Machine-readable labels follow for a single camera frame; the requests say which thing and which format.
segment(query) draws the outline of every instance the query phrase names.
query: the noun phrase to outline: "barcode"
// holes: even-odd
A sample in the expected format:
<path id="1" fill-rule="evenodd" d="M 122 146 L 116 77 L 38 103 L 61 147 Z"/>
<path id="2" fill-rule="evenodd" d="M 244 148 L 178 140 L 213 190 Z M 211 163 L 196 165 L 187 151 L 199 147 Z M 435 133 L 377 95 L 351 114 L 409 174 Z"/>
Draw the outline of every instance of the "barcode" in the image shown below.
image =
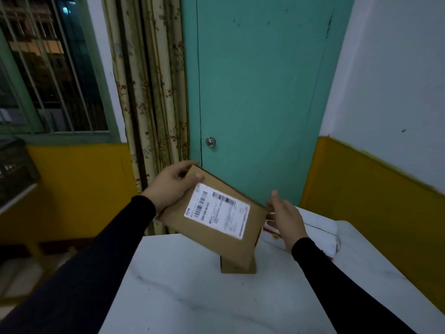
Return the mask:
<path id="1" fill-rule="evenodd" d="M 227 202 L 231 205 L 235 205 L 235 201 L 233 199 L 230 199 L 226 196 L 220 195 L 219 193 L 213 192 L 212 197 L 217 197 L 219 200 Z"/>
<path id="2" fill-rule="evenodd" d="M 203 191 L 203 194 L 201 195 L 201 198 L 199 199 L 199 202 L 197 203 L 197 207 L 194 212 L 194 216 L 196 218 L 199 217 L 199 215 L 201 214 L 201 211 L 203 210 L 203 205 L 204 205 L 204 202 L 206 201 L 206 197 L 207 197 L 207 192 Z"/>

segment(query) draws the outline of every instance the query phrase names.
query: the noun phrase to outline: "label sticker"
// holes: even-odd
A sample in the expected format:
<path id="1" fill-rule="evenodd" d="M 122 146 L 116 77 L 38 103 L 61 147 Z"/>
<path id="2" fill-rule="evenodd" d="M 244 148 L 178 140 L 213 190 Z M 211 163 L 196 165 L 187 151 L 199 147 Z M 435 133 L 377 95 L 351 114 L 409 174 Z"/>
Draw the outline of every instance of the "label sticker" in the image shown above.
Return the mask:
<path id="1" fill-rule="evenodd" d="M 198 183 L 184 216 L 242 239 L 250 205 L 210 186 Z"/>

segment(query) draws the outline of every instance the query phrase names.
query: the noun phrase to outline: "teal door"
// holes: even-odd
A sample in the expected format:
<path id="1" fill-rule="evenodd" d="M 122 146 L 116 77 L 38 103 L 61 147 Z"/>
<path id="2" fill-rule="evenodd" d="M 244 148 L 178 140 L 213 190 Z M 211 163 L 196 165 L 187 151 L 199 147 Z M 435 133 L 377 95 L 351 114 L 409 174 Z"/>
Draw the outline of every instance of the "teal door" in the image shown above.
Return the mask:
<path id="1" fill-rule="evenodd" d="M 333 8 L 196 0 L 202 165 L 260 203 L 272 189 L 299 203 L 323 117 L 311 102 Z M 314 115 L 319 124 L 308 129 Z"/>

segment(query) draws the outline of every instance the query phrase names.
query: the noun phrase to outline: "white wall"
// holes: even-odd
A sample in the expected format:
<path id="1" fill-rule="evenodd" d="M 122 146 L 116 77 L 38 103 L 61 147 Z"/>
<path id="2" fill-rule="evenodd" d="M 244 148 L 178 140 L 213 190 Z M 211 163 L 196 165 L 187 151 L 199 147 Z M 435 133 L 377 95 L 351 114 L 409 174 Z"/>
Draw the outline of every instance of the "white wall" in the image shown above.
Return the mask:
<path id="1" fill-rule="evenodd" d="M 114 117 L 118 125 L 119 137 L 122 143 L 127 142 L 125 135 L 125 123 L 122 116 L 121 104 L 119 102 L 118 89 L 114 80 L 113 60 L 111 59 L 110 44 L 108 40 L 107 27 L 105 23 L 105 15 L 101 0 L 87 0 L 88 8 L 91 15 L 92 27 L 97 39 L 99 54 L 101 56 L 102 66 L 105 72 L 105 79 L 108 85 L 108 91 L 113 105 Z"/>
<path id="2" fill-rule="evenodd" d="M 445 192 L 445 0 L 356 0 L 320 135 Z"/>

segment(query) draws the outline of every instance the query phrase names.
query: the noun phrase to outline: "window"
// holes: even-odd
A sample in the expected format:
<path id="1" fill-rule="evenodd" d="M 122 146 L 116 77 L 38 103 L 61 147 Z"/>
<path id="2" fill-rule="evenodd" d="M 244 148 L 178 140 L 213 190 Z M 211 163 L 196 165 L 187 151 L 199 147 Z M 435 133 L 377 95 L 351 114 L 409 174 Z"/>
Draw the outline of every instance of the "window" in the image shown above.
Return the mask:
<path id="1" fill-rule="evenodd" d="M 0 138 L 119 141 L 86 4 L 0 0 Z"/>

